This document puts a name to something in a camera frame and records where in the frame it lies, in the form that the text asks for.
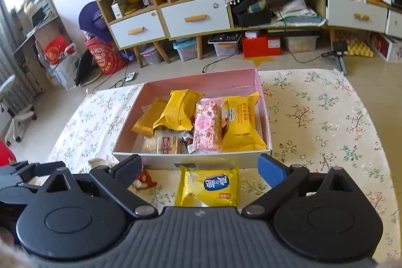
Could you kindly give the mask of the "red small snack packet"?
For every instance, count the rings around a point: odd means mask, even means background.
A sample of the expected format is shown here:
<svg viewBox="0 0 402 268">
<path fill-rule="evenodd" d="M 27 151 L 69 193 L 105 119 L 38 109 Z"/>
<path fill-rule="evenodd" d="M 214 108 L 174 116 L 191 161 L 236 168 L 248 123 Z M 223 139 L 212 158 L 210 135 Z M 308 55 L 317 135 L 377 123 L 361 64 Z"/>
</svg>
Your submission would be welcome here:
<svg viewBox="0 0 402 268">
<path fill-rule="evenodd" d="M 140 175 L 137 179 L 131 184 L 136 190 L 144 190 L 149 188 L 154 188 L 157 185 L 157 182 L 152 180 L 149 172 L 143 167 Z"/>
</svg>

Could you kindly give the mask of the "yellow cake snack packet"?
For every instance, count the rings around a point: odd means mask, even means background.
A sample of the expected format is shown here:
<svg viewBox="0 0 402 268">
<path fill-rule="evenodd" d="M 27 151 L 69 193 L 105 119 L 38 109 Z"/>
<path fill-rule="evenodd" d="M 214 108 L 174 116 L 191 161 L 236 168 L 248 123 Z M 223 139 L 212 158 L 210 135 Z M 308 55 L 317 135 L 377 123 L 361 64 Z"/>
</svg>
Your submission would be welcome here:
<svg viewBox="0 0 402 268">
<path fill-rule="evenodd" d="M 222 137 L 223 152 L 266 150 L 267 145 L 256 127 L 255 106 L 259 92 L 248 96 L 228 96 L 228 125 Z"/>
</svg>

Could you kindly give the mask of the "gold yellow snack packet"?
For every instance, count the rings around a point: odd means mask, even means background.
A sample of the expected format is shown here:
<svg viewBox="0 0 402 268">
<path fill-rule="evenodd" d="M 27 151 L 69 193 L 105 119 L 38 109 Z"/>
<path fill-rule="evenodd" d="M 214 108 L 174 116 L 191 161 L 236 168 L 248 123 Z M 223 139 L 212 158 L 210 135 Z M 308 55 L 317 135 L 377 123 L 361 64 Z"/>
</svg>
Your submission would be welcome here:
<svg viewBox="0 0 402 268">
<path fill-rule="evenodd" d="M 155 99 L 155 101 L 148 106 L 143 115 L 136 121 L 131 130 L 145 137 L 152 137 L 154 134 L 153 125 L 160 119 L 167 103 L 167 100 Z"/>
</svg>

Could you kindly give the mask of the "orange brown snack packet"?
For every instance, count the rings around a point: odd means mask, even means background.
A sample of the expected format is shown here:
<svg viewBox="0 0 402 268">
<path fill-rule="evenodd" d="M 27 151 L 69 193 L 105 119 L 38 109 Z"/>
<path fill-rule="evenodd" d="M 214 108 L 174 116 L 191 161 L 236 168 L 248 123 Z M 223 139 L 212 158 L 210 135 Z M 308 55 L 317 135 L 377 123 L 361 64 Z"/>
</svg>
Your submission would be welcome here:
<svg viewBox="0 0 402 268">
<path fill-rule="evenodd" d="M 157 154 L 178 154 L 179 138 L 174 133 L 157 135 Z"/>
</svg>

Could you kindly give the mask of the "yellow blue-label snack packet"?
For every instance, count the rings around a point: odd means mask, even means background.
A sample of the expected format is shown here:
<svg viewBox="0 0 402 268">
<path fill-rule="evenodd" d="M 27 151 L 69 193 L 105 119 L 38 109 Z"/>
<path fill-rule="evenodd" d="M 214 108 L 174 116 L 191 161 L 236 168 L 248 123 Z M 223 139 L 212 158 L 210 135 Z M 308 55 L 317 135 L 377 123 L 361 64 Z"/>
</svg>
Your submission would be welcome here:
<svg viewBox="0 0 402 268">
<path fill-rule="evenodd" d="M 188 169 L 181 167 L 176 207 L 236 207 L 237 167 L 232 169 Z"/>
</svg>

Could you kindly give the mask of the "pink nougat snack packet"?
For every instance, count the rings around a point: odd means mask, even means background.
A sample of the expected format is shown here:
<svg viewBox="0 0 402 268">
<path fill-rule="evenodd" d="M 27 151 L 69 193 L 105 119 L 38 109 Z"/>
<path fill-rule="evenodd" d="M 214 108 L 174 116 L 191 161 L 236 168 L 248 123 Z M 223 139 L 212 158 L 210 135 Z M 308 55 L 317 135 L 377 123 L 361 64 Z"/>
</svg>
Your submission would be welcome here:
<svg viewBox="0 0 402 268">
<path fill-rule="evenodd" d="M 228 124 L 228 100 L 202 98 L 195 107 L 193 147 L 196 152 L 222 152 L 222 133 Z"/>
</svg>

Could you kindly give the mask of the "large yellow snack bag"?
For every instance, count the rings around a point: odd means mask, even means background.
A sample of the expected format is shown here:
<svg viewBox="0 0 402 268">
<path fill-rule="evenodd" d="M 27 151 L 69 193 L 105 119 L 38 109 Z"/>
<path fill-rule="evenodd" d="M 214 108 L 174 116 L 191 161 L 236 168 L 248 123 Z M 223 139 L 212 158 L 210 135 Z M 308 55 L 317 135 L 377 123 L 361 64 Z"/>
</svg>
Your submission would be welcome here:
<svg viewBox="0 0 402 268">
<path fill-rule="evenodd" d="M 193 129 L 191 118 L 194 116 L 197 102 L 205 94 L 190 89 L 172 90 L 170 98 L 160 118 L 153 124 L 154 129 L 165 127 L 173 131 Z"/>
</svg>

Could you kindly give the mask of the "clear biscuit bar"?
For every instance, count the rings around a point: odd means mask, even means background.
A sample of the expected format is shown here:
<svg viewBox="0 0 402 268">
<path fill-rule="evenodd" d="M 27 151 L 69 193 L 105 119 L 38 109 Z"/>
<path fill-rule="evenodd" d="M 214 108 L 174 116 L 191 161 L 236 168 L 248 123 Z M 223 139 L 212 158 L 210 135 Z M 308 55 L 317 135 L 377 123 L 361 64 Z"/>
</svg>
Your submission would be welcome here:
<svg viewBox="0 0 402 268">
<path fill-rule="evenodd" d="M 142 151 L 149 154 L 176 154 L 178 135 L 171 131 L 155 131 L 152 137 L 144 137 Z"/>
</svg>

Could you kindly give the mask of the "floral tablecloth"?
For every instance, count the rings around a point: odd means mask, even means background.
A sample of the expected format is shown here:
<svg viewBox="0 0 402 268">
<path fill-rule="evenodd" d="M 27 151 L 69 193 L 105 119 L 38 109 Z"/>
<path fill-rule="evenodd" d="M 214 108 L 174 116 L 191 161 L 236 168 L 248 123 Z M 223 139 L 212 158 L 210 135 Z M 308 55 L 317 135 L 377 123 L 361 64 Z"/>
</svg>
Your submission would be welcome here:
<svg viewBox="0 0 402 268">
<path fill-rule="evenodd" d="M 271 128 L 273 156 L 325 173 L 341 166 L 360 186 L 382 219 L 375 252 L 383 261 L 401 256 L 400 214 L 390 167 L 363 102 L 338 71 L 326 69 L 260 72 Z M 113 152 L 129 112 L 141 94 L 155 99 L 150 84 L 89 93 L 57 140 L 49 159 L 86 173 L 96 163 L 117 162 Z"/>
</svg>

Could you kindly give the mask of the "red patterned gift bag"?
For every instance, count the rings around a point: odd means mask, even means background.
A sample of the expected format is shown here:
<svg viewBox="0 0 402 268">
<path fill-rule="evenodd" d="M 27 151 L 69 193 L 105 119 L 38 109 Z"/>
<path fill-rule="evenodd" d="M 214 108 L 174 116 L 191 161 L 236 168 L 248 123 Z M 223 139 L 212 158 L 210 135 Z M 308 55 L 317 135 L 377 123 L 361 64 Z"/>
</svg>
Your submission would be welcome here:
<svg viewBox="0 0 402 268">
<path fill-rule="evenodd" d="M 127 59 L 122 56 L 114 41 L 104 42 L 93 37 L 84 44 L 105 76 L 111 76 L 127 64 Z"/>
</svg>

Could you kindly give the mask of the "red cardboard box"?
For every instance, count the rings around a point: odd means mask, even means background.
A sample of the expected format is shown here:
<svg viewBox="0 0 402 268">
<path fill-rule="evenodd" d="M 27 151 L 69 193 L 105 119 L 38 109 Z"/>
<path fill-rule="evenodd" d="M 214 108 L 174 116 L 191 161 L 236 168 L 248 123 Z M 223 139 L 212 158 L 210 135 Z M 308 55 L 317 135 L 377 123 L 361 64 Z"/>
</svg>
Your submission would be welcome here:
<svg viewBox="0 0 402 268">
<path fill-rule="evenodd" d="M 246 59 L 281 55 L 281 39 L 261 35 L 256 38 L 242 38 L 242 52 Z"/>
</svg>

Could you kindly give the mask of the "blue lid plastic bin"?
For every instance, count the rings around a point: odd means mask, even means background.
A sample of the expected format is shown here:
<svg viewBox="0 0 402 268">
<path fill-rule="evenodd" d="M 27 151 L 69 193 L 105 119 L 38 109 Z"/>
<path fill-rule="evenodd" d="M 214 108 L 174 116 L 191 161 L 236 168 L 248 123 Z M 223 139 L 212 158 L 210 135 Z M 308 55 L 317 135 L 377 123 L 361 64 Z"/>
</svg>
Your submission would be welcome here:
<svg viewBox="0 0 402 268">
<path fill-rule="evenodd" d="M 173 41 L 173 47 L 183 62 L 197 59 L 197 41 L 195 37 L 177 39 Z"/>
</svg>

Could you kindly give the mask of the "purple plush toy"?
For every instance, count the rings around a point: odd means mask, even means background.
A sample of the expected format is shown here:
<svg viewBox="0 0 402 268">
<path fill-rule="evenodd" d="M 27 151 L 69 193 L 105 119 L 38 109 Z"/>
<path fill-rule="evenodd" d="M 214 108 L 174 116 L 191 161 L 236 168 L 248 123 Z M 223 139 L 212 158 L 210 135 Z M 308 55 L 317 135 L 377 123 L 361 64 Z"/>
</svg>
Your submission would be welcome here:
<svg viewBox="0 0 402 268">
<path fill-rule="evenodd" d="M 87 3 L 86 6 L 81 9 L 78 24 L 82 31 L 86 31 L 105 43 L 113 41 L 112 35 L 96 1 Z"/>
</svg>

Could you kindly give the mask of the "black storage bag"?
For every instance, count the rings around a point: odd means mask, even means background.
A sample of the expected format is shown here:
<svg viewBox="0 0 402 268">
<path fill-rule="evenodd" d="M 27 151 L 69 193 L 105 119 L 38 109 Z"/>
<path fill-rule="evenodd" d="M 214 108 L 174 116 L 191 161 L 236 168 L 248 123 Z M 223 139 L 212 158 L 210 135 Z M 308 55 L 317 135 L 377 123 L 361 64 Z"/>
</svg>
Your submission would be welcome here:
<svg viewBox="0 0 402 268">
<path fill-rule="evenodd" d="M 233 6 L 232 13 L 242 28 L 269 24 L 273 16 L 267 0 L 242 0 Z"/>
</svg>

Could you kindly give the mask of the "wooden white drawer cabinet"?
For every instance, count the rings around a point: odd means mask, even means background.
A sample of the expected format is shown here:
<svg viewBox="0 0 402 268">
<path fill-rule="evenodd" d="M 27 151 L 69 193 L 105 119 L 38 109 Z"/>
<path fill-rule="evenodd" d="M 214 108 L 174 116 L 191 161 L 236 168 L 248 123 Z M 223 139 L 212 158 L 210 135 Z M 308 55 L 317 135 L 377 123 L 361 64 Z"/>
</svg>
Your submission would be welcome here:
<svg viewBox="0 0 402 268">
<path fill-rule="evenodd" d="M 242 0 L 151 0 L 150 5 L 132 14 L 116 18 L 112 12 L 114 0 L 96 0 L 120 50 L 139 45 L 240 31 L 234 24 L 232 8 Z M 401 10 L 385 3 L 362 0 L 311 0 L 312 9 L 325 19 L 322 28 L 354 29 L 401 37 Z"/>
</svg>

